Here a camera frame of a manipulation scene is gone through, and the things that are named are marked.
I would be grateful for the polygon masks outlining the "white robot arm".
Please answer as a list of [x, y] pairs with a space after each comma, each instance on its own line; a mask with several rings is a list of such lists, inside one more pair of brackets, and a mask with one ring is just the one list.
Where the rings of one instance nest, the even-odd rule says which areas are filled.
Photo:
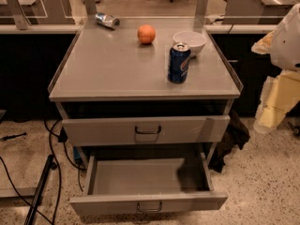
[[256, 42], [251, 50], [269, 54], [273, 66], [281, 69], [275, 77], [268, 76], [262, 86], [254, 129], [269, 133], [300, 101], [300, 4], [296, 4], [274, 31]]

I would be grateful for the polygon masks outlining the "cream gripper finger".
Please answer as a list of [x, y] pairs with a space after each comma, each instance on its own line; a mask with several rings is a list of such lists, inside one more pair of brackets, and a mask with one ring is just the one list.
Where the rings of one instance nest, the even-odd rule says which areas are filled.
[[254, 129], [262, 134], [276, 130], [300, 101], [300, 73], [282, 70], [276, 78], [267, 77], [262, 86]]
[[251, 47], [251, 50], [257, 54], [270, 53], [273, 36], [274, 36], [274, 31], [269, 32], [267, 35], [265, 35], [259, 41], [255, 42], [253, 44], [253, 46]]

